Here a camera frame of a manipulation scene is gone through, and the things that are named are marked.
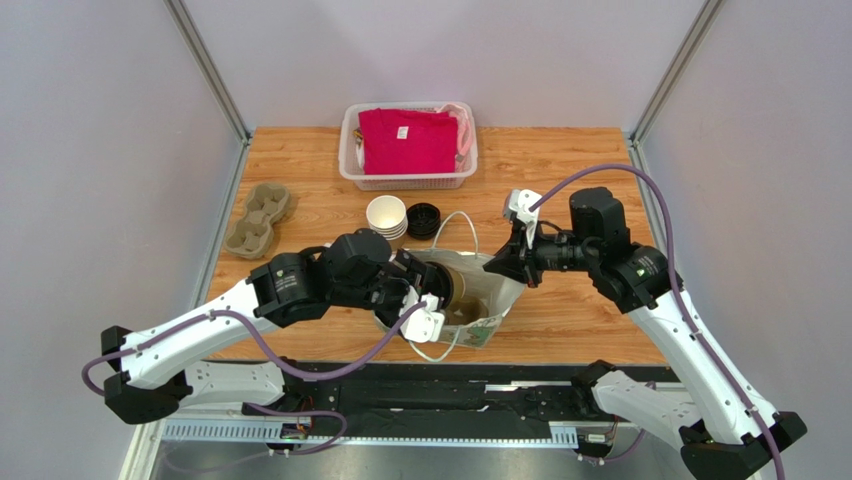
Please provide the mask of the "green paper gift bag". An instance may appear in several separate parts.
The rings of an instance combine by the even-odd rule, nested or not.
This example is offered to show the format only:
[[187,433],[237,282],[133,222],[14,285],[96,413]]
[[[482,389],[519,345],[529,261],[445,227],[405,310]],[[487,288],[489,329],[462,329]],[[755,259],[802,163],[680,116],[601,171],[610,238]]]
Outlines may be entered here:
[[462,211],[448,215],[449,218],[455,216],[464,218],[470,227],[473,238],[471,252],[443,249],[438,246],[439,239],[448,223],[447,220],[443,220],[436,236],[432,239],[431,246],[411,253],[423,261],[438,262],[462,273],[466,279],[467,293],[481,299],[487,305],[489,316],[468,325],[447,325],[445,322],[437,342],[410,342],[399,333],[415,353],[433,363],[443,361],[457,347],[484,348],[526,288],[524,284],[483,270],[483,265],[493,257],[480,251],[479,237],[470,217]]

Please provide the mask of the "single black lid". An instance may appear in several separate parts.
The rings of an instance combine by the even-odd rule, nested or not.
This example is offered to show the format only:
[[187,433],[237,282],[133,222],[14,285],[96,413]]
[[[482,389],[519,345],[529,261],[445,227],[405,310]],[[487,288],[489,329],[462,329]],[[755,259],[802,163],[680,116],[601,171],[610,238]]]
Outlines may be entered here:
[[446,266],[438,262],[430,261],[427,265],[430,274],[424,283],[424,291],[437,297],[440,300],[439,308],[445,310],[452,303],[455,293],[451,272]]

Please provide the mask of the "single paper cup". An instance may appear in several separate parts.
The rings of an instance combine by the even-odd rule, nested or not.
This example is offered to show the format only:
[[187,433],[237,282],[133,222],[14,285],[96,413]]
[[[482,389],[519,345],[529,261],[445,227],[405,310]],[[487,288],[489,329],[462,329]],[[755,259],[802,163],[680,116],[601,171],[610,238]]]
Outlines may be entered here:
[[471,304],[474,298],[467,293],[467,283],[464,275],[452,267],[446,267],[446,270],[451,290],[446,309],[456,311],[461,309],[463,305]]

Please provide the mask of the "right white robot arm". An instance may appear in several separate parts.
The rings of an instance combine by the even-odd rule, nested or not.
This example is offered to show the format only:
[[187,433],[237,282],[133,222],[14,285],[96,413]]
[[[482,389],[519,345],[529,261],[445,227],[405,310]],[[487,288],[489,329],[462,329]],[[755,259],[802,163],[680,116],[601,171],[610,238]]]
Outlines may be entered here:
[[632,241],[624,207],[608,189],[574,192],[571,226],[553,234],[543,229],[539,201],[530,190],[508,195],[511,234],[485,270],[532,288],[547,271],[586,273],[656,345],[690,396],[677,401],[600,360],[572,380],[585,406],[662,440],[697,479],[749,478],[806,434],[798,414],[776,409],[733,365],[667,257]]

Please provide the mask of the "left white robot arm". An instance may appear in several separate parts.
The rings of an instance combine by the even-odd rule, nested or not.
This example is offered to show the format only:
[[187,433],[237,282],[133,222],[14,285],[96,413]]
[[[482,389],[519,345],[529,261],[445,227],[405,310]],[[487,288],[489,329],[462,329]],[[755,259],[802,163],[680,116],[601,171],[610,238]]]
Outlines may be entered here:
[[213,353],[246,338],[261,342],[266,333],[318,320],[333,307],[372,313],[389,336],[434,341],[447,294],[436,265],[360,229],[327,246],[279,254],[224,294],[163,325],[106,329],[100,361],[112,374],[95,391],[130,425],[200,404],[240,402],[259,409],[283,399],[293,379],[337,379],[360,362],[317,372],[274,352],[253,365],[216,363]]

